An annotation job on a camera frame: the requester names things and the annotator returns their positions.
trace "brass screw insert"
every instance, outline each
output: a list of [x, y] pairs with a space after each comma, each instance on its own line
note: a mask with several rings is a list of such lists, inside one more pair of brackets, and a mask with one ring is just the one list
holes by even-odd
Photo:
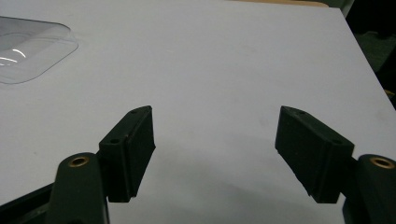
[[383, 159], [383, 158], [372, 157], [372, 158], [370, 158], [370, 161], [374, 165], [379, 166], [384, 169], [394, 169], [395, 168], [395, 164], [393, 162]]
[[70, 167], [79, 167], [87, 164], [90, 161], [88, 157], [77, 157], [69, 162]]

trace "screw hole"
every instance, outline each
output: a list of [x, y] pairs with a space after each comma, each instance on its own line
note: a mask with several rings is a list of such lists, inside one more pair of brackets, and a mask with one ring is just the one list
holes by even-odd
[[87, 164], [88, 161], [90, 161], [90, 158], [88, 158], [88, 157], [77, 157], [69, 162], [69, 166], [70, 167], [83, 166], [83, 165]]
[[379, 166], [381, 168], [385, 168], [385, 169], [394, 169], [395, 168], [395, 164], [393, 164], [393, 162], [383, 159], [383, 158], [379, 158], [379, 157], [372, 157], [370, 159], [370, 161], [376, 165]]
[[111, 144], [117, 144], [119, 141], [120, 141], [120, 139], [116, 139], [116, 138], [115, 138], [115, 139], [111, 139], [111, 140], [110, 140], [110, 143], [111, 143]]

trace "dark machinery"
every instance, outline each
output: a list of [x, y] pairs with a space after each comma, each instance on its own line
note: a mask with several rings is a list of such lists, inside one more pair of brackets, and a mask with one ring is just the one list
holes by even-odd
[[[396, 224], [396, 162], [352, 158], [354, 145], [308, 113], [282, 106], [276, 149], [317, 203], [346, 196], [346, 224]], [[96, 154], [61, 162], [55, 183], [0, 207], [0, 223], [109, 223], [106, 197], [135, 197], [155, 148], [151, 107], [132, 110], [100, 142]]]
[[150, 106], [127, 113], [99, 151], [62, 161], [54, 184], [0, 207], [0, 223], [109, 223], [106, 198], [135, 197], [155, 148]]
[[346, 224], [396, 224], [396, 162], [352, 158], [354, 145], [310, 114], [282, 106], [276, 149], [317, 203], [346, 196]]

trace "white surface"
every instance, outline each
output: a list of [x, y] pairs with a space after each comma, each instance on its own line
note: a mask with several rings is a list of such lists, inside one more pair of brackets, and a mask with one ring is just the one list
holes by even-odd
[[274, 148], [281, 105], [396, 158], [396, 119], [335, 8], [226, 1], [0, 1], [0, 15], [69, 26], [79, 48], [41, 77], [0, 85], [0, 203], [96, 152], [152, 105], [157, 149], [112, 223], [343, 223]]

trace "transparent plastic lid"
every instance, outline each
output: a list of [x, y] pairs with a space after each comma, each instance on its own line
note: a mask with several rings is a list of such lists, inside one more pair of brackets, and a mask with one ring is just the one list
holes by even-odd
[[77, 47], [71, 30], [60, 23], [0, 17], [0, 82], [38, 77]]

